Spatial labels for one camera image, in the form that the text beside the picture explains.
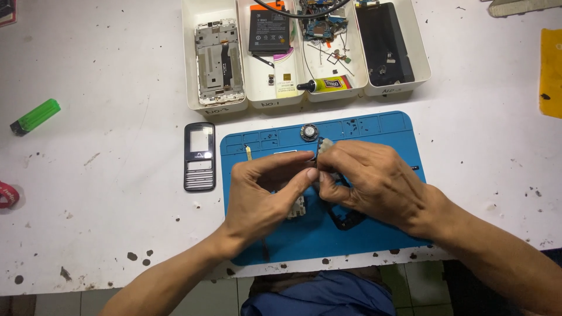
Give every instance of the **green lighter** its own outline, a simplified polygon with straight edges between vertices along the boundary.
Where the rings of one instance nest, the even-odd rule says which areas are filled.
[[[23,136],[31,132],[34,128],[41,125],[42,122],[59,112],[61,107],[54,99],[48,99],[45,103],[34,108],[19,120],[10,124],[12,132],[18,136]]]

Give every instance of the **hand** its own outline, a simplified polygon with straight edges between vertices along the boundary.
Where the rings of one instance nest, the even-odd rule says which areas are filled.
[[[428,236],[434,211],[448,199],[424,184],[390,146],[339,141],[318,156],[320,197],[397,226],[416,237]],[[326,171],[337,170],[352,188],[337,186]]]
[[[312,151],[289,152],[232,167],[228,210],[217,230],[234,241],[225,245],[227,257],[269,235],[287,217],[297,198],[318,178],[318,170],[308,168],[313,157]]]

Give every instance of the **forearm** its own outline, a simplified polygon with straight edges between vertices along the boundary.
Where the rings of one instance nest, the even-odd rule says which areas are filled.
[[[100,315],[168,315],[199,281],[230,254],[230,240],[215,233],[143,272],[107,302]]]
[[[512,234],[450,202],[429,237],[520,307],[562,315],[562,268]]]

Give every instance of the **blue clothing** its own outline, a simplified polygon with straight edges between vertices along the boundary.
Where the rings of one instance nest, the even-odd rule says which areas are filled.
[[[345,271],[322,271],[312,281],[244,302],[241,316],[395,316],[392,295],[382,286]]]

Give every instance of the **glue tube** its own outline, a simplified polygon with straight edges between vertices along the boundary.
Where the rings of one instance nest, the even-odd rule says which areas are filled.
[[[307,90],[309,92],[330,92],[351,88],[351,83],[347,75],[313,79],[307,83],[297,85],[297,90]]]

